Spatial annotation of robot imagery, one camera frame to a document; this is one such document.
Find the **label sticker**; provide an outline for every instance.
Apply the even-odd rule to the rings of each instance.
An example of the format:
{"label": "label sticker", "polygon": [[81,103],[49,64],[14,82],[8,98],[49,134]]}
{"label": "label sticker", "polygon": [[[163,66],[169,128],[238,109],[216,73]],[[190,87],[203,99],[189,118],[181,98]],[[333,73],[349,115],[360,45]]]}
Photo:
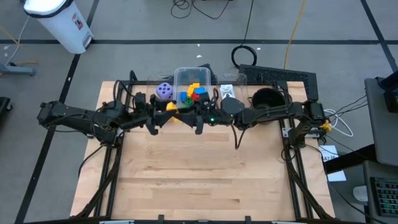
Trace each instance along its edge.
{"label": "label sticker", "polygon": [[74,13],[72,16],[72,21],[76,24],[77,28],[81,30],[83,27],[83,23],[81,22],[80,18],[78,17],[77,13]]}

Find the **computer keyboard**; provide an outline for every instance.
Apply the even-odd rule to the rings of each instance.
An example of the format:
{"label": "computer keyboard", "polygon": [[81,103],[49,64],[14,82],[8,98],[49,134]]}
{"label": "computer keyboard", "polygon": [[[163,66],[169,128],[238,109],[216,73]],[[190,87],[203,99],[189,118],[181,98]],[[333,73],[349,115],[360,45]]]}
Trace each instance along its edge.
{"label": "computer keyboard", "polygon": [[377,213],[382,217],[398,217],[398,179],[371,177]]}

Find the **gray floor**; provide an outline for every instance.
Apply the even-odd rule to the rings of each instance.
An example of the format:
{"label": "gray floor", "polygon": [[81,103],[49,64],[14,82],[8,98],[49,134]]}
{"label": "gray floor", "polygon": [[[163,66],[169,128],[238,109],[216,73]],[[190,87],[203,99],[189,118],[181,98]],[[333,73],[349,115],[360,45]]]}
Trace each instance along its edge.
{"label": "gray floor", "polygon": [[[87,18],[93,0],[76,0]],[[197,1],[198,7],[216,16],[224,1]],[[386,40],[398,39],[395,0],[368,0],[369,7]],[[91,25],[96,39],[242,39],[249,14],[249,1],[230,2],[217,21],[193,10],[185,19],[170,15],[172,1],[100,0]],[[289,39],[301,2],[293,0],[254,1],[248,39]],[[17,37],[25,21],[17,0],[2,1],[0,26]],[[0,33],[0,40],[7,39]],[[35,20],[27,25],[23,39],[53,39]],[[295,39],[377,40],[359,0],[308,0]],[[35,77],[3,75],[0,96],[12,99],[14,110],[0,132],[0,222],[12,223],[25,194],[39,156],[46,131],[36,116],[43,101],[57,100],[73,58],[58,44],[27,44],[37,55],[19,51],[14,61],[38,60]],[[91,45],[81,55],[66,104],[94,109],[104,80],[127,79],[133,69],[140,80],[153,74],[171,74],[177,67],[210,63],[216,74],[236,73],[230,53],[236,44],[141,44]],[[286,45],[252,44],[260,66],[282,68]],[[0,45],[0,61],[5,62],[15,45]],[[398,57],[398,45],[389,46]],[[236,54],[240,63],[251,63],[251,55]],[[320,101],[325,108],[338,109],[364,95],[367,77],[392,73],[382,47],[377,45],[293,45],[288,69],[315,72]],[[331,136],[357,149],[373,142],[366,108],[344,115],[353,138],[332,132]],[[26,222],[67,218],[77,183],[77,169],[83,159],[86,138],[81,134],[57,133],[51,143]],[[341,152],[347,149],[337,145]],[[347,182],[333,184],[354,202],[350,192],[363,183],[361,167],[346,170]],[[338,195],[331,193],[336,216],[342,220],[364,221]]]}

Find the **yellow cable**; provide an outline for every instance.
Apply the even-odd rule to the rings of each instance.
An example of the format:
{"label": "yellow cable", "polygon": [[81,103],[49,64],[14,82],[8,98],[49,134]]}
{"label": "yellow cable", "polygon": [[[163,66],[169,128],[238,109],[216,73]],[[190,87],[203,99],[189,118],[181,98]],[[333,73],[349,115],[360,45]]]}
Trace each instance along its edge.
{"label": "yellow cable", "polygon": [[36,58],[37,56],[32,53],[30,50],[28,50],[27,48],[25,48],[24,46],[22,46],[22,44],[20,44],[15,38],[13,38],[13,36],[8,33],[8,31],[3,28],[2,26],[0,26],[0,30],[2,30],[12,41],[14,41],[14,43],[16,43],[22,50],[25,50],[26,53],[28,53],[31,57]]}
{"label": "yellow cable", "polygon": [[296,25],[294,25],[293,33],[290,36],[289,43],[287,44],[286,54],[285,54],[285,62],[284,62],[284,69],[286,69],[286,63],[287,63],[287,59],[289,57],[290,44],[292,43],[293,37],[296,34],[297,25],[300,23],[301,15],[303,14],[303,11],[304,11],[305,2],[306,2],[306,0],[303,0],[303,4],[301,5],[301,9],[300,9],[300,13],[298,14],[298,19],[296,21]]}

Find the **white paper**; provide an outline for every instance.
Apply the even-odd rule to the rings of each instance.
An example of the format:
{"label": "white paper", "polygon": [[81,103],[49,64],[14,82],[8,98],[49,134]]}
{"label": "white paper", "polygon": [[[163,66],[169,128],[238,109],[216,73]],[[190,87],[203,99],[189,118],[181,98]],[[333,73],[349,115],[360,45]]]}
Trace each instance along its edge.
{"label": "white paper", "polygon": [[[338,157],[337,150],[336,150],[335,146],[319,146],[319,150],[322,153],[324,162]],[[338,171],[338,172],[334,172],[332,174],[328,174],[328,179],[329,179],[329,182],[347,181],[344,171]]]}

